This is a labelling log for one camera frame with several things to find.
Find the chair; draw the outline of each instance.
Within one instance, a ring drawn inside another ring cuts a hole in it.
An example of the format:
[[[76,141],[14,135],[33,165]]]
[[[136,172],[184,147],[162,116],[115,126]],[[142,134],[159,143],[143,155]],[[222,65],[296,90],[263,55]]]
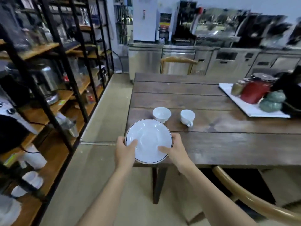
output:
[[[191,72],[191,69],[192,69],[192,65],[193,64],[198,64],[197,61],[194,61],[192,59],[188,59],[188,58],[185,58],[185,57],[171,56],[171,57],[162,58],[161,59],[162,68],[161,68],[160,74],[162,74],[163,71],[164,71],[164,63],[165,62],[168,62],[168,63],[187,63],[187,64],[190,64],[189,68],[188,68],[187,75],[190,75],[190,72]]]
[[[219,166],[213,168],[213,173],[218,180],[232,193],[230,198],[233,201],[242,201],[245,205],[268,219],[279,221],[287,225],[301,225],[301,214],[277,207],[276,205],[273,205],[262,198],[255,196],[235,182]],[[203,212],[199,213],[192,220],[187,222],[187,224],[190,225],[200,221],[202,216],[204,216]]]

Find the table top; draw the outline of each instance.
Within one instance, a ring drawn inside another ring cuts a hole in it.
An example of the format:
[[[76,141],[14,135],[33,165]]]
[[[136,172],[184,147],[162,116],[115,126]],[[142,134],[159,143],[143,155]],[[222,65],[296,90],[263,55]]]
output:
[[[234,81],[137,73],[126,130],[138,120],[153,118],[154,108],[167,107],[172,115],[165,125],[181,134],[198,167],[300,166],[301,120],[246,116],[218,87]],[[183,109],[196,114],[193,127],[180,122]],[[160,164],[171,162],[167,158]]]

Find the plate rim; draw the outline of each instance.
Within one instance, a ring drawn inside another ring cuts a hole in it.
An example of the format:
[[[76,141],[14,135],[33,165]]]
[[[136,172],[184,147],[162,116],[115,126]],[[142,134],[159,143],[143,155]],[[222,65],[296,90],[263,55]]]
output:
[[[128,132],[129,132],[129,130],[131,129],[131,127],[132,127],[134,124],[136,124],[137,122],[143,121],[143,120],[154,120],[154,121],[157,121],[157,120],[155,120],[155,119],[145,118],[145,119],[141,119],[141,120],[138,120],[138,121],[136,121],[135,123],[133,123],[133,124],[129,127],[129,129],[127,130],[127,132],[126,132],[126,136],[125,136],[125,144],[126,144],[126,137],[128,136]],[[170,137],[171,137],[171,146],[170,146],[170,147],[172,148],[172,136],[171,136],[171,132],[170,132],[170,130],[168,129],[168,127],[166,127],[166,128],[167,128],[167,130],[168,130],[168,132],[169,132],[169,134],[170,134]],[[135,157],[135,160],[138,161],[139,163],[143,163],[143,164],[157,164],[157,163],[160,163],[161,161],[163,161],[164,159],[166,159],[167,156],[168,156],[168,154],[166,154],[166,156],[165,156],[163,159],[161,159],[161,160],[159,160],[159,161],[157,161],[157,162],[152,162],[152,163],[140,161],[140,160],[137,159],[136,157]]]

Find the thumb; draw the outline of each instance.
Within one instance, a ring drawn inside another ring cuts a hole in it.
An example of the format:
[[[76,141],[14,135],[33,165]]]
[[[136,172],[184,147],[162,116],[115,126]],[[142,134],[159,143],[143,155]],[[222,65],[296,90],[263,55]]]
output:
[[[163,152],[163,153],[165,153],[165,154],[168,154],[168,153],[169,153],[169,151],[170,151],[170,149],[171,149],[171,148],[169,148],[169,147],[165,147],[165,146],[158,146],[158,150],[159,150],[160,152]]]
[[[131,144],[129,145],[129,147],[135,149],[135,147],[137,146],[137,144],[138,144],[138,140],[137,140],[137,139],[134,139],[134,140],[131,142]]]

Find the person's left hand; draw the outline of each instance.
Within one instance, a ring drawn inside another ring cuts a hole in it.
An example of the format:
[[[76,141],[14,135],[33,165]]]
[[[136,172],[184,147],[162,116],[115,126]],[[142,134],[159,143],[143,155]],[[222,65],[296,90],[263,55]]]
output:
[[[138,140],[133,140],[129,146],[124,144],[125,137],[118,137],[115,151],[116,169],[130,172],[135,162],[135,148]]]

